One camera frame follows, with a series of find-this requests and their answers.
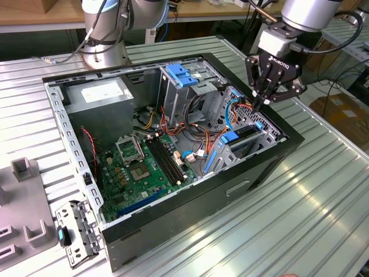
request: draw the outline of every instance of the cardboard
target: cardboard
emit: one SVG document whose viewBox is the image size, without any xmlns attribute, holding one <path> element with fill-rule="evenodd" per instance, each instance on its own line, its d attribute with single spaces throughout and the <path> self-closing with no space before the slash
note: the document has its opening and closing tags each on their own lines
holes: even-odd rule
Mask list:
<svg viewBox="0 0 369 277">
<path fill-rule="evenodd" d="M 0 6 L 33 13 L 47 13 L 58 0 L 0 0 Z"/>
<path fill-rule="evenodd" d="M 320 97 L 310 108 L 322 116 L 326 97 Z M 344 93 L 329 97 L 324 119 L 359 148 L 369 149 L 369 113 Z"/>
</svg>

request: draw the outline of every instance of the blue plastic latch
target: blue plastic latch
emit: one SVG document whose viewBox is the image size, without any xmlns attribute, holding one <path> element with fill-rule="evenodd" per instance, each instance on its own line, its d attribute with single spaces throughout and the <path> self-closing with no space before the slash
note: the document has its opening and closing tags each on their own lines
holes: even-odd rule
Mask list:
<svg viewBox="0 0 369 277">
<path fill-rule="evenodd" d="M 178 81 L 181 88 L 198 84 L 198 80 L 191 77 L 189 71 L 179 63 L 166 66 L 168 73 Z"/>
<path fill-rule="evenodd" d="M 257 122 L 255 123 L 255 126 L 256 126 L 259 130 L 262 130 L 262 129 L 264 128 L 263 123 L 261 123 L 260 121 L 257 121 Z"/>
<path fill-rule="evenodd" d="M 241 96 L 239 93 L 238 93 L 238 91 L 237 90 L 235 90 L 234 88 L 232 88 L 232 92 L 234 93 L 234 95 L 236 95 L 236 96 Z"/>
<path fill-rule="evenodd" d="M 59 240 L 62 240 L 63 237 L 64 237 L 63 230 L 60 229 L 59 232 L 58 232 L 58 235 L 59 235 Z"/>
<path fill-rule="evenodd" d="M 231 141 L 234 141 L 238 139 L 238 136 L 235 132 L 229 131 L 226 132 L 224 135 L 222 135 L 221 140 L 224 142 L 224 144 L 230 143 Z"/>
</svg>

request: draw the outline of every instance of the ram slot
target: ram slot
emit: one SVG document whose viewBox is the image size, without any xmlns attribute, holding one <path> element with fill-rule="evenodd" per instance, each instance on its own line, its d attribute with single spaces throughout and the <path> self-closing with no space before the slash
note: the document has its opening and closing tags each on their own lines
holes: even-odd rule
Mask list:
<svg viewBox="0 0 369 277">
<path fill-rule="evenodd" d="M 185 180 L 159 140 L 154 139 L 146 144 L 171 184 L 176 185 L 178 181 L 183 182 Z"/>
</svg>

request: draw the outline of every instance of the motherboard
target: motherboard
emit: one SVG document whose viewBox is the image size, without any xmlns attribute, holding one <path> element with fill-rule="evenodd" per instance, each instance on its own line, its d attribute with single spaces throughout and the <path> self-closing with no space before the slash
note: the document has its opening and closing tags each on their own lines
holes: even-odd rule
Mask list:
<svg viewBox="0 0 369 277">
<path fill-rule="evenodd" d="M 98 155 L 102 167 L 102 211 L 106 222 L 112 222 L 197 180 L 184 161 L 176 163 L 178 152 L 168 135 L 153 139 L 138 141 L 133 137 L 125 143 L 118 140 L 117 147 Z M 140 151 L 142 159 L 127 161 Z"/>
</svg>

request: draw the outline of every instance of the red wire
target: red wire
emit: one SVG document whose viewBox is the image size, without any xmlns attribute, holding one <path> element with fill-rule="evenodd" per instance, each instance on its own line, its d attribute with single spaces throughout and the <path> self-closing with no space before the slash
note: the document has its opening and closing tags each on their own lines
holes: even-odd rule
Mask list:
<svg viewBox="0 0 369 277">
<path fill-rule="evenodd" d="M 87 134 L 87 136 L 90 139 L 90 142 L 92 144 L 93 163 L 95 164 L 95 177 L 96 177 L 97 176 L 97 155 L 96 155 L 96 150 L 95 150 L 95 144 L 93 143 L 93 138 L 92 138 L 91 134 L 86 129 L 81 128 L 81 130 Z"/>
</svg>

